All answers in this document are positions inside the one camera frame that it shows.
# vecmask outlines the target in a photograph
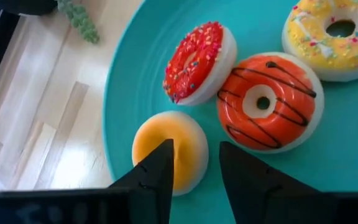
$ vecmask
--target orange donut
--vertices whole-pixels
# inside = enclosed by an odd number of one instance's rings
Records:
[[[219,119],[236,143],[264,153],[308,139],[324,109],[316,74],[294,56],[266,53],[234,68],[218,92]]]

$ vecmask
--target donut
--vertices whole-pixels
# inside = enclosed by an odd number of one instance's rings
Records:
[[[236,57],[236,40],[228,28],[218,22],[195,27],[168,62],[163,89],[179,105],[203,103],[222,87]]]
[[[292,55],[243,60],[218,91],[219,120],[236,143],[260,153],[284,152],[308,139],[324,109],[316,74]]]
[[[149,118],[136,132],[132,162],[136,166],[164,140],[173,139],[173,196],[187,194],[203,178],[208,165],[204,131],[190,116],[166,111]]]
[[[355,25],[350,36],[331,36],[337,22]],[[348,82],[358,78],[358,0],[301,0],[282,33],[286,53],[309,65],[320,79]]]

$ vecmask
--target floor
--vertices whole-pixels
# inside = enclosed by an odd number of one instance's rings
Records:
[[[0,66],[0,190],[106,187],[104,84],[142,0],[82,0],[101,35],[83,41],[63,15],[20,19]]]

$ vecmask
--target yellow-orange object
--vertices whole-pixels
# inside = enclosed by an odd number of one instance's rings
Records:
[[[258,106],[268,101],[265,108]],[[321,84],[303,62],[285,53],[252,56],[233,68],[218,92],[219,119],[248,149],[276,153],[308,139],[324,108]]]
[[[166,111],[149,118],[136,132],[132,146],[134,166],[166,139],[173,139],[173,195],[190,192],[203,178],[208,165],[204,131],[188,115]]]
[[[349,37],[333,37],[326,29],[337,21],[352,21]],[[326,81],[358,78],[358,0],[301,0],[293,7],[284,30],[283,47],[306,62]]]

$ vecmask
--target turquoise plate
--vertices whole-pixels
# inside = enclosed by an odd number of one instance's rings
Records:
[[[282,51],[285,19],[297,0],[147,0],[122,37],[106,84],[104,142],[114,179],[132,169],[132,140],[152,115],[179,110],[204,129],[209,166],[194,191],[172,200],[171,223],[234,223],[219,167],[221,128],[213,98],[201,106],[177,106],[162,89],[164,69],[175,47],[195,26],[219,21],[237,40],[237,60]],[[283,154],[259,156],[271,166],[318,190],[358,191],[358,80],[323,83],[326,104],[312,137]]]

